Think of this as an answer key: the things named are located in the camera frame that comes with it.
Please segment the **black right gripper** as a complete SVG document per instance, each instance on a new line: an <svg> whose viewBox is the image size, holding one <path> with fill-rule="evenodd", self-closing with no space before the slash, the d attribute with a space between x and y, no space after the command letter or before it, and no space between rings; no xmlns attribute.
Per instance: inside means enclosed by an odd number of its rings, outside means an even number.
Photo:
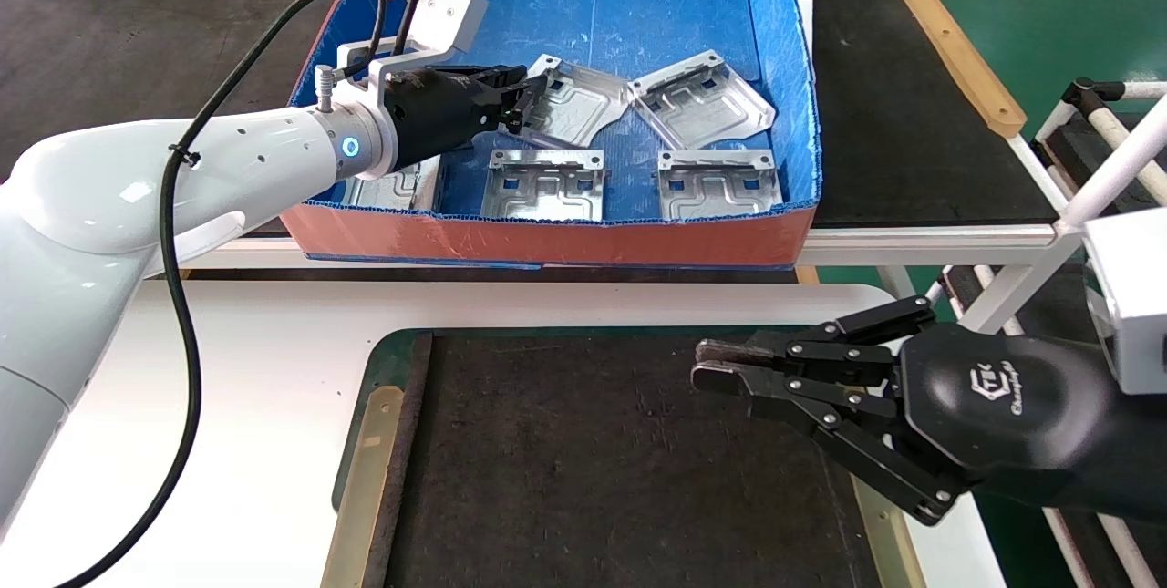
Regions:
<svg viewBox="0 0 1167 588"><path fill-rule="evenodd" d="M883 441L899 421L896 405L789 376L874 374L892 363L883 343L914 335L899 351L904 418L960 480L1032 506L1162 524L1163 396L1121 393L1100 346L934 323L929 298L910 296L780 342L701 340L697 360L757 368L692 368L689 379L694 388L743 397L748 416L791 427L935 526L962 489Z"/></svg>

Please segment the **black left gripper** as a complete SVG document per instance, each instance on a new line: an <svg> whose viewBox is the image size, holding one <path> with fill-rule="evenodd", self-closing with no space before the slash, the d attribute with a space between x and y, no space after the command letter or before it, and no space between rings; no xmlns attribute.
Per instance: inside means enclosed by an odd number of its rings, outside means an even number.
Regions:
<svg viewBox="0 0 1167 588"><path fill-rule="evenodd" d="M499 126L520 135L548 85L526 77L527 66L421 66L389 77L383 105L397 139L390 169L459 150Z"/></svg>

